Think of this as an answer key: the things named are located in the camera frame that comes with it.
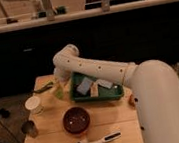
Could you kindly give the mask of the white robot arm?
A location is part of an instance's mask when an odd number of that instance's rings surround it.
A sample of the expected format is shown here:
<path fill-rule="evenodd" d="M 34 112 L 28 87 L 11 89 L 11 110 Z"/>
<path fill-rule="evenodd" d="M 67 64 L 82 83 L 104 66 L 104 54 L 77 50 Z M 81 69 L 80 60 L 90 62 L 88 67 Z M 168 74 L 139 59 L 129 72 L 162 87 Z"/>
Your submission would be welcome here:
<path fill-rule="evenodd" d="M 179 77 L 169 64 L 83 59 L 73 44 L 55 54 L 53 64 L 59 81 L 77 72 L 130 88 L 144 143 L 179 143 Z"/>

